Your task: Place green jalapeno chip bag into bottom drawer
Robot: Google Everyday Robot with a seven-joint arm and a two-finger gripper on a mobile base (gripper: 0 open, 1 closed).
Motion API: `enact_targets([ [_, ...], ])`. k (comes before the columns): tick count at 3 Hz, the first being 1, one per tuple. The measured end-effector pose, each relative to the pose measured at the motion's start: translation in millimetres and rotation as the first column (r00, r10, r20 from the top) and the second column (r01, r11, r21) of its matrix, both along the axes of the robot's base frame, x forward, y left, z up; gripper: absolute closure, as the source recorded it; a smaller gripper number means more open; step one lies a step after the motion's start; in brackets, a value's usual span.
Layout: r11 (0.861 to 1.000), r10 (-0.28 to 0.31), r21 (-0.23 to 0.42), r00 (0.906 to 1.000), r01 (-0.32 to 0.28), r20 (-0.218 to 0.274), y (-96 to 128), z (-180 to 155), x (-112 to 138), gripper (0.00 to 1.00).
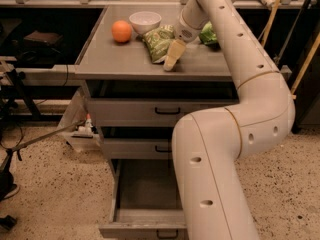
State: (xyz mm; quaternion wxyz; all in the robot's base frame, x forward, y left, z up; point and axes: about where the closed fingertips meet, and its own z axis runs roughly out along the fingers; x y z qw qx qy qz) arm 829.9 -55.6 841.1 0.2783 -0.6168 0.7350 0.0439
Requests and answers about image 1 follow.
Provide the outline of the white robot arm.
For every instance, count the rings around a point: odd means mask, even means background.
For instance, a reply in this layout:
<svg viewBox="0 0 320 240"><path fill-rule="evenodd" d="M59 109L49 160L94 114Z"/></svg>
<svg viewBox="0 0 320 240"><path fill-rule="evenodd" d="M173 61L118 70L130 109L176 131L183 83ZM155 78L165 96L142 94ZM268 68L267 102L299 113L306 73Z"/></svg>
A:
<svg viewBox="0 0 320 240"><path fill-rule="evenodd" d="M291 131L295 107L275 63L232 0L189 0L176 28L198 33L210 22L237 90L235 105L182 117L172 157L189 240L259 240L235 161L265 152Z"/></svg>

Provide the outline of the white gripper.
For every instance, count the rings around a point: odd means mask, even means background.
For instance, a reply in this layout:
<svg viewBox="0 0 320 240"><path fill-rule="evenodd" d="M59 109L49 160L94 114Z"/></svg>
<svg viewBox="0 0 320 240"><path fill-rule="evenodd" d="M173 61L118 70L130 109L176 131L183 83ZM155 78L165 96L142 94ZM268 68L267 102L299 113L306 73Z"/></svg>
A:
<svg viewBox="0 0 320 240"><path fill-rule="evenodd" d="M177 39L170 44L164 61L165 71L171 71L186 49L186 43L195 40L209 22L207 13L197 0L189 0L183 7L174 26Z"/></svg>

